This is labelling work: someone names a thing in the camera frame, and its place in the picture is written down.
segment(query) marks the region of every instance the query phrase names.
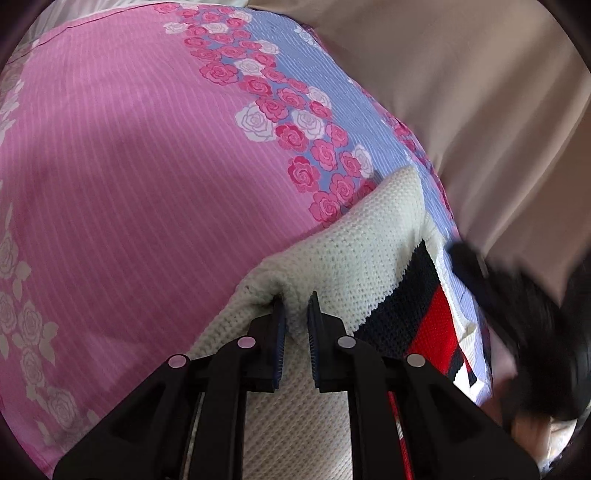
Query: floral fabric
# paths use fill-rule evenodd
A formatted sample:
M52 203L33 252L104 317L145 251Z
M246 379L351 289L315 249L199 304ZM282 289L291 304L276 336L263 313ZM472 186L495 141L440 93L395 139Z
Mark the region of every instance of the floral fabric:
M51 474L251 268L409 164L451 238L413 134L313 32L267 12L133 7L15 52L0 75L0 409L27 453Z

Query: beige cloth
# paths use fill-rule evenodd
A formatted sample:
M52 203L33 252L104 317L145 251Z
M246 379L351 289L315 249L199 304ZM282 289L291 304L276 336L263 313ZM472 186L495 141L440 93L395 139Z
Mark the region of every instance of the beige cloth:
M461 233L560 295L591 239L591 74L537 0L252 0L417 134Z

